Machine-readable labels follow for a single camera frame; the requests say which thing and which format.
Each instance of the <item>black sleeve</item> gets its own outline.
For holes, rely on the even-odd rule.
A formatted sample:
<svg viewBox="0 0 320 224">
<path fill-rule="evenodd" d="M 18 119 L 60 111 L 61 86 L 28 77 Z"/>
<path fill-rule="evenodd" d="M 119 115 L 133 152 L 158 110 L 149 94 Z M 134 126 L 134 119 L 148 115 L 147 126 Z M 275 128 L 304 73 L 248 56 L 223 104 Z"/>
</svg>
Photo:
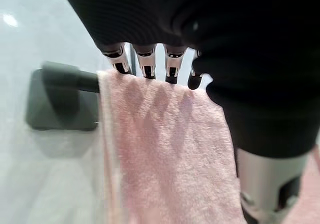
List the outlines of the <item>black sleeve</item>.
<svg viewBox="0 0 320 224">
<path fill-rule="evenodd" d="M 200 50 L 236 147 L 309 151 L 320 126 L 320 0 L 69 0 L 96 42 Z"/>
</svg>

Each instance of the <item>robot finger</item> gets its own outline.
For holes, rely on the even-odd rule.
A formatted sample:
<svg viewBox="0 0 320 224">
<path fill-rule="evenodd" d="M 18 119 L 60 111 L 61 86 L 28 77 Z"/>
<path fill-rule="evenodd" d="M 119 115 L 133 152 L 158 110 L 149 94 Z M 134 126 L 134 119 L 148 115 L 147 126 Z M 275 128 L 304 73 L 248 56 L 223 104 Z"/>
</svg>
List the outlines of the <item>robot finger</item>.
<svg viewBox="0 0 320 224">
<path fill-rule="evenodd" d="M 181 68 L 181 63 L 186 52 L 186 46 L 170 46 L 164 45 L 165 53 L 165 81 L 171 84 L 176 84 L 178 81 L 178 73 Z"/>
<path fill-rule="evenodd" d="M 101 46 L 97 45 L 112 66 L 122 74 L 132 74 L 124 43 Z"/>
<path fill-rule="evenodd" d="M 200 56 L 200 52 L 199 51 L 195 51 L 193 59 L 196 59 L 199 56 Z M 201 84 L 202 76 L 203 76 L 202 73 L 195 72 L 193 67 L 191 66 L 191 71 L 190 71 L 189 79 L 188 79 L 188 87 L 189 87 L 189 89 L 191 89 L 191 90 L 197 89 L 199 87 L 199 85 Z"/>
<path fill-rule="evenodd" d="M 145 78 L 156 78 L 156 45 L 139 46 L 133 45 L 142 74 Z"/>
</svg>

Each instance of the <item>robotic hand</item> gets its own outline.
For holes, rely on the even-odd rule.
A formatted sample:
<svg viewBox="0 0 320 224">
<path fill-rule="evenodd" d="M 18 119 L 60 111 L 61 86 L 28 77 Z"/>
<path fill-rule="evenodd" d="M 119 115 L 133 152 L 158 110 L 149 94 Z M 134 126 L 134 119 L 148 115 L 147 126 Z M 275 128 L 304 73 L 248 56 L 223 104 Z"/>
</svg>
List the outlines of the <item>robotic hand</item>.
<svg viewBox="0 0 320 224">
<path fill-rule="evenodd" d="M 319 0 L 68 0 L 111 64 L 130 73 L 134 44 L 146 78 L 165 44 L 176 83 L 186 47 L 197 50 L 188 85 L 213 78 L 224 109 L 248 224 L 278 224 L 299 195 L 320 127 Z"/>
</svg>

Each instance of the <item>towel rack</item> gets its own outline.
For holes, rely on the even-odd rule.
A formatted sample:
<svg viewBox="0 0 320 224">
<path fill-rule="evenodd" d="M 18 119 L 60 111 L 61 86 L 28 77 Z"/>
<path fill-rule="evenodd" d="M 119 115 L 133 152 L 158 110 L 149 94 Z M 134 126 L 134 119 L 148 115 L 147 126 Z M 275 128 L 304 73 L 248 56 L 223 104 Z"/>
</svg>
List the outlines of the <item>towel rack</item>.
<svg viewBox="0 0 320 224">
<path fill-rule="evenodd" d="M 46 62 L 31 75 L 26 122 L 33 129 L 92 131 L 98 124 L 97 74 Z"/>
</svg>

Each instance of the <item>pink towel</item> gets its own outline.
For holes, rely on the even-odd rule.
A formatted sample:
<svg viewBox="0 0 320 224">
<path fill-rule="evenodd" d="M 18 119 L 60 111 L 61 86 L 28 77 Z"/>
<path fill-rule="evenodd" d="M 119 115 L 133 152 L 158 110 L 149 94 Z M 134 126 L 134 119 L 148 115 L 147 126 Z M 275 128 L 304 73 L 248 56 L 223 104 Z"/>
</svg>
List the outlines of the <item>pink towel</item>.
<svg viewBox="0 0 320 224">
<path fill-rule="evenodd" d="M 99 72 L 107 223 L 240 223 L 233 147 L 204 90 Z M 313 155 L 286 224 L 320 220 Z"/>
</svg>

